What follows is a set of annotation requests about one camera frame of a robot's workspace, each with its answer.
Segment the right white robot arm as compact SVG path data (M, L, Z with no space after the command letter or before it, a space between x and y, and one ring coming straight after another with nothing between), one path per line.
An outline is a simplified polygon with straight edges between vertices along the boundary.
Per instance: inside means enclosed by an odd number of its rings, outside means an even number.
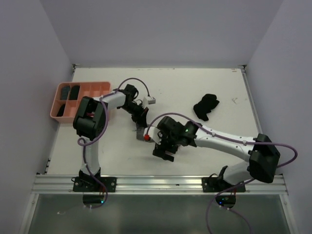
M235 136L193 120L181 124L169 116L165 116L156 127L148 127L144 139L155 142L154 156L170 162L174 161L174 154L180 146L214 149L241 159L236 165L222 167L216 177L208 178L207 184L214 191L226 192L250 179L272 183L280 159L280 152L267 135Z

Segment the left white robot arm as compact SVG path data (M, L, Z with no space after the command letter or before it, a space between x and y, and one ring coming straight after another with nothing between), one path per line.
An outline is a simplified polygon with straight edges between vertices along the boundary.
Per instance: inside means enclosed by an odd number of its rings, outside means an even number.
M123 109L131 115L138 127L147 127L148 107L144 103L136 103L138 90L133 85L125 89L113 90L101 97L84 96L80 102L73 121L73 128L79 136L78 145L82 147L82 166L78 173L84 178L84 186L94 192L101 187L100 164L98 159L98 141L108 127L109 112Z

